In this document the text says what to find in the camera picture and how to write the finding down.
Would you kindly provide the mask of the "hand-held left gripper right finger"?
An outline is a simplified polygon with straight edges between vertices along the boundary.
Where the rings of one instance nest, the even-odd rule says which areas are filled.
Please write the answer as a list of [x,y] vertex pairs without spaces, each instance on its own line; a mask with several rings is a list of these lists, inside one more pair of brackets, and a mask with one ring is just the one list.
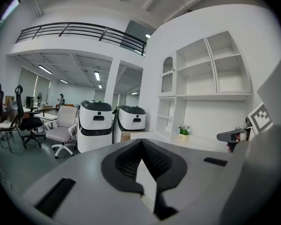
[[231,154],[184,148],[142,139],[147,158],[160,162],[145,165],[157,182],[155,211],[141,225],[239,225],[242,218],[232,206],[247,143]]

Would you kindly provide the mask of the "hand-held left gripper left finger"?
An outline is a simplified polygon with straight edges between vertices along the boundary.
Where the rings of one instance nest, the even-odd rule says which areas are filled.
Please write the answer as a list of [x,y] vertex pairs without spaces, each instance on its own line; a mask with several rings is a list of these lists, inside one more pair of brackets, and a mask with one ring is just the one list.
[[158,218],[149,211],[140,194],[121,192],[103,177],[101,162],[110,153],[126,148],[132,140],[75,155],[46,173],[24,193],[32,206],[62,179],[75,184],[53,215],[66,225],[151,225]]

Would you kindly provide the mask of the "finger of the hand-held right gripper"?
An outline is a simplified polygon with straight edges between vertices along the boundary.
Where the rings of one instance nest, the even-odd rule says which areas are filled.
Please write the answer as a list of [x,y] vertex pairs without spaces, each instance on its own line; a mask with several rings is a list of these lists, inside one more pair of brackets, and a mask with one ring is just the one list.
[[219,133],[216,138],[218,141],[221,142],[227,142],[227,143],[234,143],[234,142],[240,142],[239,140],[239,134],[240,133],[247,133],[247,129],[237,129],[229,132]]
[[235,147],[239,144],[239,142],[228,142],[227,147],[229,148],[229,152],[233,153]]

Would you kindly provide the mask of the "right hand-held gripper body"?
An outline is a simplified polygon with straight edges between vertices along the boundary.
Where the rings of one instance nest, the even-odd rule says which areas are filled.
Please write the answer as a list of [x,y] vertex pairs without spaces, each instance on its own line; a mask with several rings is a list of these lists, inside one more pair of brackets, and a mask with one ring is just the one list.
[[273,122],[263,103],[260,103],[245,119],[246,130],[248,130],[247,140],[252,140],[258,134],[268,130]]

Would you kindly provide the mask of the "person's grey shirt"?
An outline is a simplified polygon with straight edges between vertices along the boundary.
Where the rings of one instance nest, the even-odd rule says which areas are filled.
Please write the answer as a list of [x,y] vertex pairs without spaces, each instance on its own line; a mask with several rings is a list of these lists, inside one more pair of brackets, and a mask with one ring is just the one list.
[[273,126],[249,144],[222,212],[227,225],[281,225],[281,61],[258,90]]

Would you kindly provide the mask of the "small potted flower plant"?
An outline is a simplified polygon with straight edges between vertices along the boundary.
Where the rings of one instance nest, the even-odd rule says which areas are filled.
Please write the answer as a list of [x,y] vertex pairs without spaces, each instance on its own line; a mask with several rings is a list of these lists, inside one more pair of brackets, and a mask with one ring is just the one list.
[[177,139],[180,142],[187,142],[189,140],[190,133],[191,130],[188,125],[179,125],[177,129]]

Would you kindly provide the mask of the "brown cardboard box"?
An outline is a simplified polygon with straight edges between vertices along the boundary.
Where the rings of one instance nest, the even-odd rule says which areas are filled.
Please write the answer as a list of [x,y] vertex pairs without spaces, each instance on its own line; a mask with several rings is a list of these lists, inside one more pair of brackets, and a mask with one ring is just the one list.
[[133,139],[139,139],[142,138],[145,135],[145,132],[137,132],[137,131],[123,131],[121,133],[121,142],[133,140]]

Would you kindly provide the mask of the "white black mobile robot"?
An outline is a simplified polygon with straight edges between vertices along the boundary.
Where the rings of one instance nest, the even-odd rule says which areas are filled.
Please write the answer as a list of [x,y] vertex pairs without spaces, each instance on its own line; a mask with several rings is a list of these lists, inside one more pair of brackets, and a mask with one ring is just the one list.
[[114,111],[113,143],[121,141],[122,132],[144,132],[146,112],[138,106],[120,105]]
[[80,153],[111,145],[111,105],[101,101],[82,101],[77,129],[77,146]]

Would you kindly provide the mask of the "white office chair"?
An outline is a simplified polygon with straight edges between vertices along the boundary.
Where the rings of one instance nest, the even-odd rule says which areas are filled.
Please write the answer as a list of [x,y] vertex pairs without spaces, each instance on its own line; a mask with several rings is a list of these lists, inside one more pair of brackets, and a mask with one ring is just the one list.
[[59,142],[52,146],[56,151],[54,158],[59,158],[59,153],[66,150],[71,156],[74,155],[70,147],[77,149],[77,142],[70,143],[77,134],[76,116],[78,109],[71,106],[61,106],[57,115],[57,119],[46,122],[45,126],[48,129],[45,137]]

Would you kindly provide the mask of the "black mesh office chair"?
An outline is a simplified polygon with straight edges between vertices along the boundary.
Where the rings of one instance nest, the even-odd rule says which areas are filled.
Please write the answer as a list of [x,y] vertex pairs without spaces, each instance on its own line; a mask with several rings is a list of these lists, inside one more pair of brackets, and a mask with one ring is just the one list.
[[21,98],[22,92],[23,92],[22,86],[17,85],[15,89],[15,98],[16,98],[17,112],[18,112],[17,129],[21,131],[27,130],[29,131],[30,134],[21,135],[19,133],[20,138],[23,142],[24,149],[27,149],[27,143],[30,140],[34,140],[37,143],[38,147],[41,148],[42,147],[41,143],[37,138],[43,137],[45,139],[45,135],[35,133],[37,129],[43,125],[40,118],[35,117],[35,115],[40,114],[40,112],[34,112],[33,107],[30,107],[28,112],[24,112],[23,105],[22,105],[22,98]]

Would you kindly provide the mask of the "brown chair with white cushion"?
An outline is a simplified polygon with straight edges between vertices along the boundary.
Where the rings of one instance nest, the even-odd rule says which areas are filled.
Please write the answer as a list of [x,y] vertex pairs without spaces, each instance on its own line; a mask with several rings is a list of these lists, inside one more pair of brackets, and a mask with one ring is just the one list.
[[11,135],[12,139],[14,139],[13,131],[17,130],[17,128],[16,128],[17,116],[18,116],[18,111],[16,109],[6,110],[0,116],[0,135],[2,135],[2,138],[0,138],[0,145],[2,147],[1,140],[3,139],[3,134],[5,134],[8,148],[11,153],[12,153],[12,149],[11,149],[11,144],[9,141],[9,135]]

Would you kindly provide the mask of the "black balcony railing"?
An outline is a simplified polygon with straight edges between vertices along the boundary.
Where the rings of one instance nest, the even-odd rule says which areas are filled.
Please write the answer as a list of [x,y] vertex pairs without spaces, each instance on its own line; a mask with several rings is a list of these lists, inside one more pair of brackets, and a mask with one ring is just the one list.
[[103,25],[85,22],[53,22],[25,28],[16,42],[42,37],[78,37],[116,45],[145,56],[147,43],[133,35]]

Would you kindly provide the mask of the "white wall shelf unit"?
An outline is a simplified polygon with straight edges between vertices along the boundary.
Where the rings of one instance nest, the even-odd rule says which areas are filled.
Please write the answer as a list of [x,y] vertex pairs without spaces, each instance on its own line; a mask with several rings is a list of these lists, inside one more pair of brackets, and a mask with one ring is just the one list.
[[140,90],[146,129],[177,140],[224,149],[217,134],[243,126],[253,87],[243,40],[231,30],[199,33],[157,30],[148,39]]

